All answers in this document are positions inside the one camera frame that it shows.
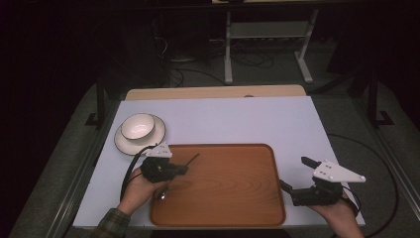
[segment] plaid shirt sleeve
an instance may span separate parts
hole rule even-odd
[[[129,223],[130,216],[117,208],[111,208],[99,222],[99,225],[92,230],[89,237],[121,238],[126,233]]]

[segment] gray carpet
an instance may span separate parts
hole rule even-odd
[[[310,85],[303,82],[294,60],[293,46],[291,45],[288,45],[287,48],[266,51],[266,56],[273,59],[272,67],[269,67],[268,64],[267,68],[245,66],[234,61],[234,85],[297,83],[303,85],[307,91],[313,90],[337,77],[336,74],[326,72],[334,47],[334,43],[313,43],[310,45],[306,55],[308,67],[314,77],[314,83]],[[241,55],[241,57],[253,61],[258,60],[254,54]],[[177,64],[174,67],[201,70],[218,78],[200,72],[183,71],[183,86],[222,85],[220,82],[224,75],[222,58],[193,61]],[[173,78],[170,85],[174,86],[178,82],[179,79]],[[362,214],[367,223],[363,227],[363,231],[368,235],[385,223],[392,213],[395,200],[392,180],[380,160],[380,158],[386,158],[389,155],[386,155],[382,150],[383,145],[380,144],[378,137],[383,138],[386,142],[386,146],[397,158],[414,187],[420,188],[420,175],[417,173],[420,168],[420,160],[418,160],[420,158],[420,134],[400,109],[395,96],[382,84],[379,85],[378,109],[386,110],[395,125],[373,129],[366,117],[367,97],[364,95],[359,99],[350,98],[345,93],[350,83],[350,80],[346,81],[327,93],[315,95],[312,98],[326,132],[331,134],[329,138],[339,162],[367,177],[366,183],[351,184],[351,189],[362,201]],[[107,105],[110,108],[115,108],[116,103],[109,101]],[[16,223],[11,237],[47,237],[47,234],[59,237],[66,232],[65,227],[71,224],[76,207],[72,207],[63,217],[61,228],[54,227],[54,231],[50,233],[49,230],[55,221],[57,212],[62,212],[60,210],[61,203],[66,201],[69,196],[67,192],[73,186],[74,175],[80,170],[80,163],[83,163],[81,160],[85,160],[86,155],[95,155],[90,147],[96,148],[96,151],[100,150],[100,145],[98,149],[97,144],[104,140],[100,131],[84,125],[88,115],[95,109],[95,88],[92,87],[74,112],[33,195]],[[112,109],[108,111],[110,113],[108,117],[112,118]],[[91,168],[84,172],[86,176],[91,173]],[[86,181],[80,182],[81,187],[86,185]],[[79,193],[73,196],[80,199],[82,195]],[[418,218],[403,193],[400,192],[399,198],[394,219],[375,237],[420,236]],[[328,227],[296,228],[290,229],[288,232],[294,238],[330,237],[332,235]],[[64,236],[79,237],[83,233],[83,230],[70,227]],[[139,237],[139,234],[148,237],[150,232],[130,230],[127,237]]]

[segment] wooden tray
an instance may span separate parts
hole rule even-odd
[[[285,212],[275,159],[264,144],[172,145],[170,161],[188,166],[169,184],[164,200],[154,200],[157,226],[269,227]]]

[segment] white plate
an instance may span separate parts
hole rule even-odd
[[[144,147],[159,144],[163,140],[166,128],[164,126],[163,121],[160,118],[156,117],[155,115],[152,116],[155,119],[155,129],[151,131],[151,134],[148,135],[148,138],[146,140],[127,139],[121,133],[121,126],[118,127],[114,137],[114,142],[118,150],[120,150],[124,154],[134,156]]]

